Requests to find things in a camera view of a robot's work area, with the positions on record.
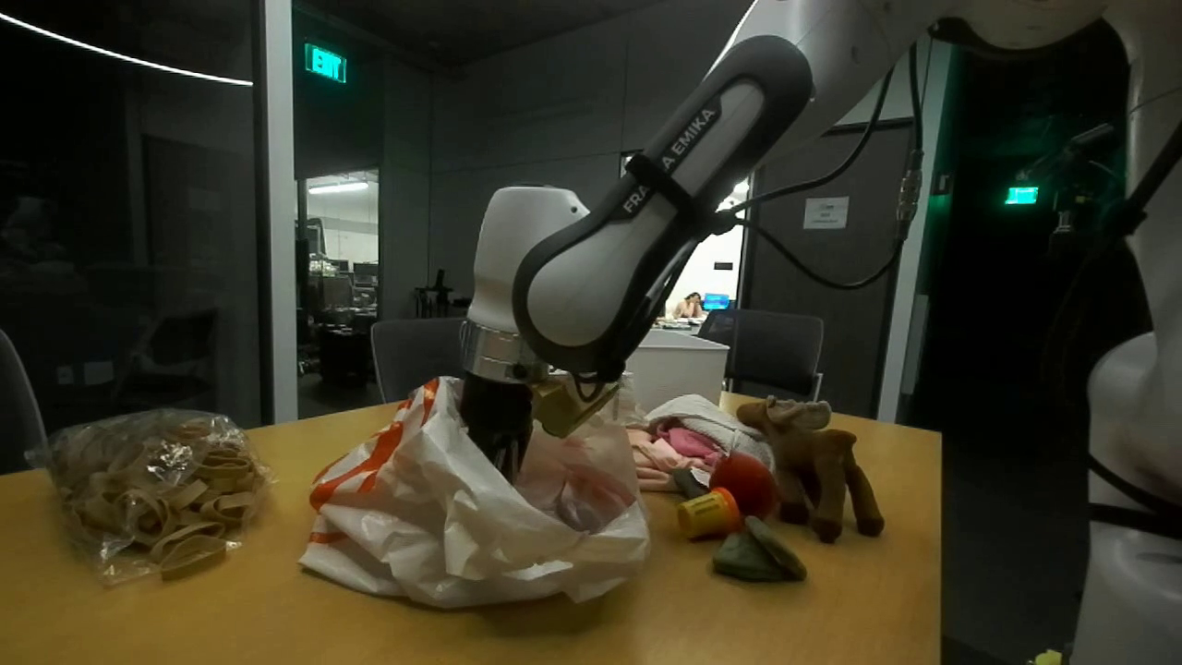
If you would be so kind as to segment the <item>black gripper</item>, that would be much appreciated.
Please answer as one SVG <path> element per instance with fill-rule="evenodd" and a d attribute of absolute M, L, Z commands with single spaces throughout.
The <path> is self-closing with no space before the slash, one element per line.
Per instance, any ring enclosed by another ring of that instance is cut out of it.
<path fill-rule="evenodd" d="M 503 383 L 471 372 L 463 396 L 463 417 L 484 460 L 513 481 L 521 473 L 527 436 L 532 436 L 532 387 Z"/>

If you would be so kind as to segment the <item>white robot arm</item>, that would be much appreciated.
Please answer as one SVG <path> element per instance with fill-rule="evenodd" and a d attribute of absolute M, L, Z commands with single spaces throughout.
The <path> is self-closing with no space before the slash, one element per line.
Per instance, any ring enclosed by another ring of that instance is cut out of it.
<path fill-rule="evenodd" d="M 1120 481 L 1179 487 L 1182 223 L 1179 174 L 1158 161 L 1182 117 L 1182 0 L 753 0 L 597 204 L 549 186 L 506 186 L 487 201 L 471 306 L 466 427 L 477 446 L 513 465 L 532 434 L 527 396 L 556 370 L 616 383 L 722 198 L 776 143 L 833 129 L 925 32 L 955 25 L 1000 53 L 1033 53 L 1094 24 L 1117 29 L 1131 62 L 1126 177 L 1152 201 L 1122 233 L 1149 328 L 1094 370 L 1091 450 Z"/>

